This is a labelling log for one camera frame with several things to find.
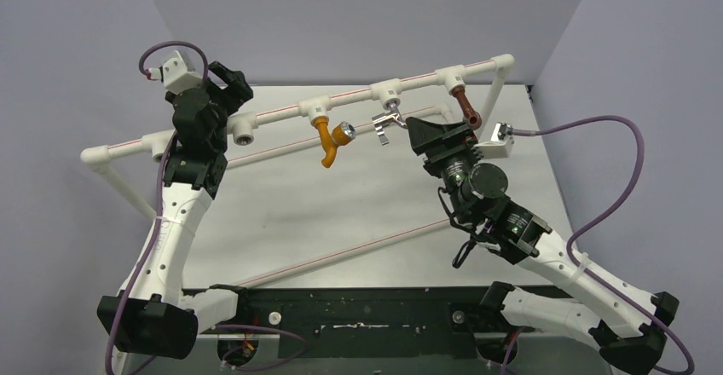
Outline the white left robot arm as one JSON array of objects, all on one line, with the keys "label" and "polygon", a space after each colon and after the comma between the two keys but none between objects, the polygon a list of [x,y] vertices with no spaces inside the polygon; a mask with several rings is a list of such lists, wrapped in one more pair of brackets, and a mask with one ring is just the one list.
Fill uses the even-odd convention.
[{"label": "white left robot arm", "polygon": [[108,374],[115,350],[184,359],[200,332],[196,312],[181,304],[182,272],[228,166],[228,118],[253,97],[243,72],[219,61],[209,70],[223,87],[204,79],[165,96],[175,131],[159,165],[153,225],[127,281],[117,295],[102,297],[96,310],[108,334]]}]

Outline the chrome faucet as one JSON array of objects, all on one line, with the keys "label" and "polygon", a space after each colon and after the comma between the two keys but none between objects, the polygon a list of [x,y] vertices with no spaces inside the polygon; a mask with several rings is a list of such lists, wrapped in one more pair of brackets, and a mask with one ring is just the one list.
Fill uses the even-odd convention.
[{"label": "chrome faucet", "polygon": [[382,146],[386,146],[390,143],[385,134],[385,128],[393,124],[405,130],[408,128],[406,121],[399,110],[399,105],[400,101],[397,98],[388,100],[383,103],[385,111],[372,117],[373,128]]}]

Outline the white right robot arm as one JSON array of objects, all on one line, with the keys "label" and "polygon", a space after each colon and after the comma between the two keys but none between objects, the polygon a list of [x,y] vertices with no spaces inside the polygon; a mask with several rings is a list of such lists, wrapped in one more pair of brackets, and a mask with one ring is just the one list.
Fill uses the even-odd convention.
[{"label": "white right robot arm", "polygon": [[479,307],[487,328],[500,330],[507,324],[571,338],[627,374],[658,369],[679,307],[676,297],[617,279],[515,203],[503,169],[485,160],[485,146],[467,124],[410,117],[406,126],[411,149],[423,159],[425,171],[442,181],[437,195],[449,225],[468,237],[453,265],[459,267],[473,247],[483,245],[566,294],[565,299],[548,298],[497,281]]}]

